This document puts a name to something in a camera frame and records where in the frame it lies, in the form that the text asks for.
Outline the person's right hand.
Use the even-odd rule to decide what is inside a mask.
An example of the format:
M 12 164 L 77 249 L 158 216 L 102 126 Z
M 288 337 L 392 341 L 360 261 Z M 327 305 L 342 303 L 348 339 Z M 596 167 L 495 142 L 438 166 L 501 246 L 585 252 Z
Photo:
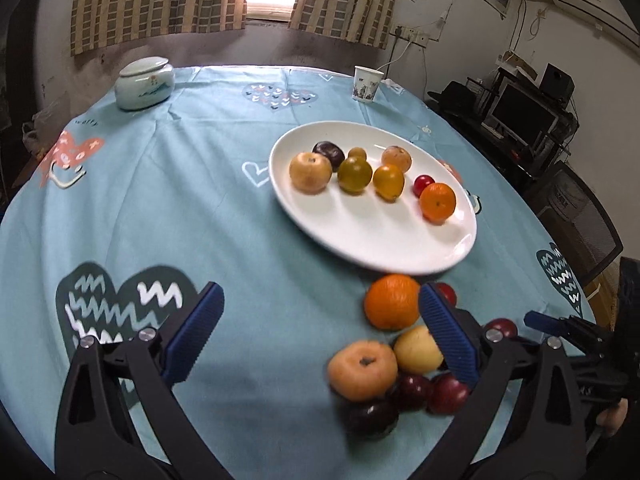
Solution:
M 628 400 L 622 399 L 612 408 L 608 408 L 600 413 L 596 418 L 596 424 L 607 437 L 613 437 L 614 434 L 620 430 L 620 427 L 623 426 L 627 413 Z

